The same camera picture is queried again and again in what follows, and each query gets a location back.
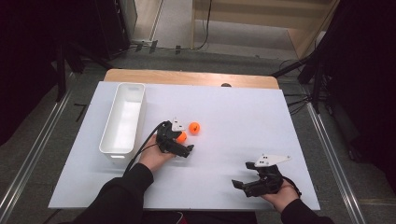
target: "white bin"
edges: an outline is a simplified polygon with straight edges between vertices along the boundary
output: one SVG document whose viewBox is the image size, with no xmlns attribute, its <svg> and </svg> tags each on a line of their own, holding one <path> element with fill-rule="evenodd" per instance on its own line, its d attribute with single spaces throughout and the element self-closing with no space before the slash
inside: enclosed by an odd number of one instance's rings
<svg viewBox="0 0 396 224">
<path fill-rule="evenodd" d="M 145 85 L 121 83 L 100 143 L 100 151 L 114 162 L 129 162 L 139 146 L 146 112 Z"/>
</svg>

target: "white plastic part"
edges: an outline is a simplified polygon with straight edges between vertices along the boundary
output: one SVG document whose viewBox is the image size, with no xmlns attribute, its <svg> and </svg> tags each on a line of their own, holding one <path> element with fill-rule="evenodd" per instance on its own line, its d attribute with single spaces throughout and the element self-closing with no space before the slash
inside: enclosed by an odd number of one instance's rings
<svg viewBox="0 0 396 224">
<path fill-rule="evenodd" d="M 288 161 L 291 159 L 291 156 L 278 156 L 278 155 L 266 155 L 262 154 L 259 159 L 254 163 L 256 167 L 268 167 L 272 165 L 276 165 L 282 161 Z"/>
<path fill-rule="evenodd" d="M 186 130 L 184 128 L 183 124 L 181 124 L 176 117 L 174 117 L 173 122 L 172 122 L 172 132 L 181 132 Z"/>
<path fill-rule="evenodd" d="M 145 118 L 145 86 L 121 83 L 117 87 L 113 105 L 100 143 L 100 151 L 113 161 L 128 162 L 139 145 Z"/>
</svg>

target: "orange ball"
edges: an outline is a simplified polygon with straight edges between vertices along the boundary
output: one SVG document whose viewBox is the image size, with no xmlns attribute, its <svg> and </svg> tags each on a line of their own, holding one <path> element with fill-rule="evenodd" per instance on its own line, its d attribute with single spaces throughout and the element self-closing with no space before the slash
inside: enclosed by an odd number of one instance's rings
<svg viewBox="0 0 396 224">
<path fill-rule="evenodd" d="M 189 126 L 189 131 L 190 131 L 190 133 L 193 133 L 193 134 L 198 134 L 200 129 L 201 129 L 201 126 L 199 125 L 198 122 L 192 122 Z"/>
<path fill-rule="evenodd" d="M 181 134 L 178 136 L 178 138 L 176 139 L 176 141 L 178 143 L 184 143 L 187 139 L 187 134 L 185 132 L 181 132 Z"/>
</svg>

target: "black sleeve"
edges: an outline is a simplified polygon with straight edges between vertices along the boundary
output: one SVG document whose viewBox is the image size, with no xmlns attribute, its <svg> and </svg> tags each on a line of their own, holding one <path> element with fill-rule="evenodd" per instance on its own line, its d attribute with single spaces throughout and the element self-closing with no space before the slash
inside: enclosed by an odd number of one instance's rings
<svg viewBox="0 0 396 224">
<path fill-rule="evenodd" d="M 126 176 L 108 181 L 72 223 L 140 223 L 143 196 L 153 182 L 150 169 L 137 163 Z"/>
<path fill-rule="evenodd" d="M 334 224 L 329 217 L 319 217 L 303 201 L 296 199 L 283 210 L 281 219 L 284 224 Z"/>
</svg>

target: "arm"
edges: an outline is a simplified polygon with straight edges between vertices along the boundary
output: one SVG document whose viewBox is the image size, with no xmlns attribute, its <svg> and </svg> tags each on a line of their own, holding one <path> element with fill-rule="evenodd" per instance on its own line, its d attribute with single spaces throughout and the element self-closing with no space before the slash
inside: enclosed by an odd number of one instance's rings
<svg viewBox="0 0 396 224">
<path fill-rule="evenodd" d="M 147 146 L 155 144 L 151 137 Z M 143 196 L 154 182 L 152 172 L 175 155 L 161 153 L 157 145 L 142 152 L 139 162 L 124 177 L 107 182 L 92 204 L 72 223 L 136 223 L 143 214 Z"/>
<path fill-rule="evenodd" d="M 262 198 L 274 205 L 284 224 L 333 224 L 329 217 L 319 217 L 300 200 L 294 187 L 286 180 L 277 194 L 265 194 Z"/>
</svg>

